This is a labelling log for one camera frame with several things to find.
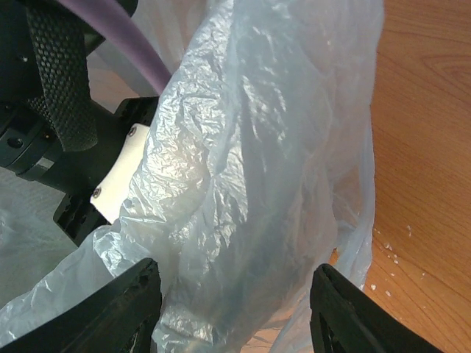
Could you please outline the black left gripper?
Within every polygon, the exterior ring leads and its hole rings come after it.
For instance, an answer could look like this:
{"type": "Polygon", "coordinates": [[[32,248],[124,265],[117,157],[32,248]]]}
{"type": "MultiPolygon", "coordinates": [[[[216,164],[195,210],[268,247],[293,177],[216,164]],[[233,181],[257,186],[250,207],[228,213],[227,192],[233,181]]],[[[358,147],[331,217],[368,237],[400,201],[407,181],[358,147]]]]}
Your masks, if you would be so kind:
{"type": "Polygon", "coordinates": [[[117,161],[132,126],[149,126],[157,103],[157,97],[125,99],[112,113],[93,101],[97,144],[86,151],[63,152],[51,167],[51,186],[65,193],[53,220],[74,244],[80,245],[89,233],[109,223],[91,204],[91,197],[117,161]]]}

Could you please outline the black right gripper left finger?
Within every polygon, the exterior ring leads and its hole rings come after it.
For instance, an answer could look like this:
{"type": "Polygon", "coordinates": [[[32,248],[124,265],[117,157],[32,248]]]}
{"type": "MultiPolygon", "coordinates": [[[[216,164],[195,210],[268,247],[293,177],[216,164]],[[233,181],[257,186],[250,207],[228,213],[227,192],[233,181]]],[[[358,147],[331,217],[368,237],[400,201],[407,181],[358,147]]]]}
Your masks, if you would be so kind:
{"type": "Polygon", "coordinates": [[[157,262],[145,258],[75,307],[2,352],[155,352],[162,293],[157,262]]]}

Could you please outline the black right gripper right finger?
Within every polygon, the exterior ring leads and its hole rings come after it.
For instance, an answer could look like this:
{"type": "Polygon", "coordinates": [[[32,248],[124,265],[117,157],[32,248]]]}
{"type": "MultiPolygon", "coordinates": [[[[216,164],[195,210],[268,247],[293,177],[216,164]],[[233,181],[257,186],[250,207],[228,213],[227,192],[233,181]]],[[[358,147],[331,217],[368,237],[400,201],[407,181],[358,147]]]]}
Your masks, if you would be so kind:
{"type": "Polygon", "coordinates": [[[439,352],[325,263],[311,286],[311,338],[315,352],[439,352]]]}

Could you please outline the translucent blue plastic bag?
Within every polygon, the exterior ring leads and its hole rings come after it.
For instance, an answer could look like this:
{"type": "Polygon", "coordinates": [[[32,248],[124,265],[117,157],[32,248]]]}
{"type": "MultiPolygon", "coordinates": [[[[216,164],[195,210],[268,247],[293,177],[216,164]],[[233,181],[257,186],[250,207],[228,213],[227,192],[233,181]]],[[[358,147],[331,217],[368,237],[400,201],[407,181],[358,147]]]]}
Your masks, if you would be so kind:
{"type": "Polygon", "coordinates": [[[159,352],[311,346],[314,270],[372,261],[370,105],[381,1],[148,1],[176,71],[118,219],[1,310],[1,346],[51,323],[145,257],[162,279],[159,352]]]}

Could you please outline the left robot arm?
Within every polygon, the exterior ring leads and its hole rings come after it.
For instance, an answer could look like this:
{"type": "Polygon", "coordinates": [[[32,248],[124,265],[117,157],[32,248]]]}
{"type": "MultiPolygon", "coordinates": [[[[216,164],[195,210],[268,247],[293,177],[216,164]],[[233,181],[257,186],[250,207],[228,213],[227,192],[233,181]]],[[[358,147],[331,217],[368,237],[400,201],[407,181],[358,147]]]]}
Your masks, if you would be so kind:
{"type": "Polygon", "coordinates": [[[106,224],[91,198],[158,103],[91,98],[86,59],[103,40],[56,1],[1,3],[1,167],[64,193],[53,220],[75,244],[106,224]]]}

